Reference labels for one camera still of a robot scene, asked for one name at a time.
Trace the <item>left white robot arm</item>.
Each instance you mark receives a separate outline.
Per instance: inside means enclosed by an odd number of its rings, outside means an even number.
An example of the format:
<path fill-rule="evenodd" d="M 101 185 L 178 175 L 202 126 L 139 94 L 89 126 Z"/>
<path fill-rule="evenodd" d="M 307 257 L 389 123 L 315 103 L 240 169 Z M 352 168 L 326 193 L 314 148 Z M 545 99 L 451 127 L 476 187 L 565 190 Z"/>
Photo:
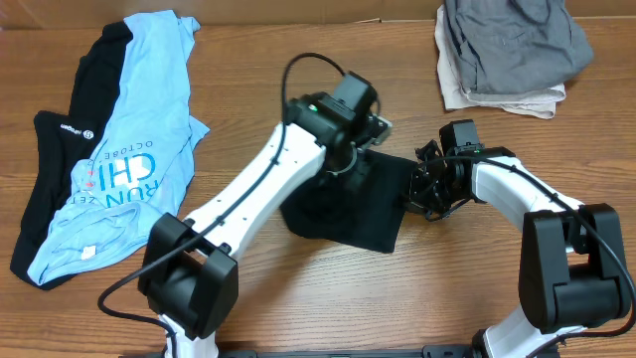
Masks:
<path fill-rule="evenodd" d="M 239 259 L 301 184 L 322 169 L 341 173 L 387 125 L 375 93 L 317 92 L 284 103 L 265 146 L 219 194 L 150 231 L 139 291 L 166 333 L 165 357 L 216 357 L 216 331 L 239 297 Z"/>

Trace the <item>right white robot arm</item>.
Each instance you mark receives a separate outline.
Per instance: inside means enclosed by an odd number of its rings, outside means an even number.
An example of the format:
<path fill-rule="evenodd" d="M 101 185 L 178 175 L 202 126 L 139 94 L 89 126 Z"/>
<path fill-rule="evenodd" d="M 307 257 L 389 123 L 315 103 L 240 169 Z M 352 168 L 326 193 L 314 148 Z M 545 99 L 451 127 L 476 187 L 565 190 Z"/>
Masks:
<path fill-rule="evenodd" d="M 571 338 L 617 337 L 635 325 L 635 282 L 620 220 L 551 188 L 504 147 L 417 149 L 409 211 L 435 222 L 464 204 L 487 203 L 522 234 L 519 306 L 468 345 L 426 346 L 425 357 L 556 357 Z"/>

